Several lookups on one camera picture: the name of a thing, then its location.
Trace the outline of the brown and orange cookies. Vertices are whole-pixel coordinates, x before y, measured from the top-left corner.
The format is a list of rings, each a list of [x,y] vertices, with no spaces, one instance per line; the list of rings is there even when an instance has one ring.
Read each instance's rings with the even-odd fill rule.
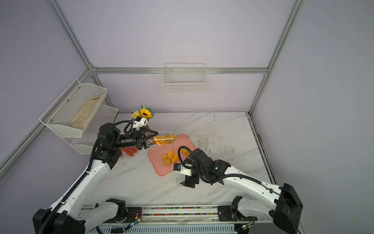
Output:
[[[154,142],[157,145],[172,145],[177,140],[177,137],[171,134],[166,134],[165,136],[156,136]]]

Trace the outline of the clear plastic cookie jar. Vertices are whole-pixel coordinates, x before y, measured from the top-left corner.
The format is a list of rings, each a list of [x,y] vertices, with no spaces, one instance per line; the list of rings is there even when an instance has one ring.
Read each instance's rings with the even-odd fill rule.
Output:
[[[206,153],[207,150],[208,150],[208,143],[209,143],[208,136],[207,135],[201,135],[198,139],[198,148],[201,151]]]

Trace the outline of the clear plastic jar lid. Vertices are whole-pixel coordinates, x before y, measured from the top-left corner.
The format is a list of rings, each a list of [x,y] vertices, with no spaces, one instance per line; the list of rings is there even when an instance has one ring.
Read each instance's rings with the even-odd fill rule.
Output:
[[[233,155],[234,153],[234,148],[232,146],[226,146],[224,148],[224,152],[227,154],[227,155]]]

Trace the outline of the clear jar with brown cookies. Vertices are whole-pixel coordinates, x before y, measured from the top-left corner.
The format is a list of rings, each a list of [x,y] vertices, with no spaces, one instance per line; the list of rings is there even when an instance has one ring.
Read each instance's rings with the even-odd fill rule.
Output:
[[[173,131],[159,131],[157,136],[153,136],[147,141],[147,144],[166,146],[173,145],[176,140],[177,136],[173,133]]]

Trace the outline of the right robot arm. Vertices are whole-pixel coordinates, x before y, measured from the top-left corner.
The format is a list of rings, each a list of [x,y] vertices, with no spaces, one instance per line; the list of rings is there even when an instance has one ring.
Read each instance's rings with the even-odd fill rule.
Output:
[[[298,234],[303,203],[296,190],[290,184],[282,186],[266,183],[240,172],[230,163],[213,160],[204,151],[194,151],[186,146],[178,149],[179,163],[175,163],[173,171],[184,174],[185,180],[180,184],[195,188],[200,181],[213,185],[227,185],[261,201],[269,211],[266,216],[288,234]]]

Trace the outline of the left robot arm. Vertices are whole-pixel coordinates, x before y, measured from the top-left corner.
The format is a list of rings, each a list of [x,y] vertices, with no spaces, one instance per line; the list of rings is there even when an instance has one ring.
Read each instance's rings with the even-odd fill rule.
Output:
[[[121,223],[127,219],[126,203],[110,198],[98,207],[82,212],[82,207],[98,183],[114,168],[122,148],[147,149],[147,141],[158,136],[145,127],[147,120],[126,121],[122,134],[116,123],[99,129],[85,171],[64,195],[48,209],[39,209],[33,216],[37,234],[86,234],[107,220]]]

